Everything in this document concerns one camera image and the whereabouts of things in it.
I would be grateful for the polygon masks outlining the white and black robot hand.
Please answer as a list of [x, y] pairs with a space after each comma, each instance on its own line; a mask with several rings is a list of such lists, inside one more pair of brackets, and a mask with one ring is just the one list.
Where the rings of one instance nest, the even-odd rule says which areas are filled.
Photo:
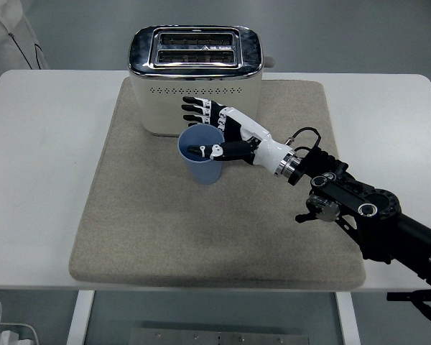
[[270, 132], [241, 111], [205, 98], [185, 96], [183, 116], [193, 126], [209, 124], [222, 135], [218, 144], [191, 144], [187, 151], [215, 161], [243, 160], [250, 165], [261, 165], [273, 175], [282, 172], [292, 149], [276, 142]]

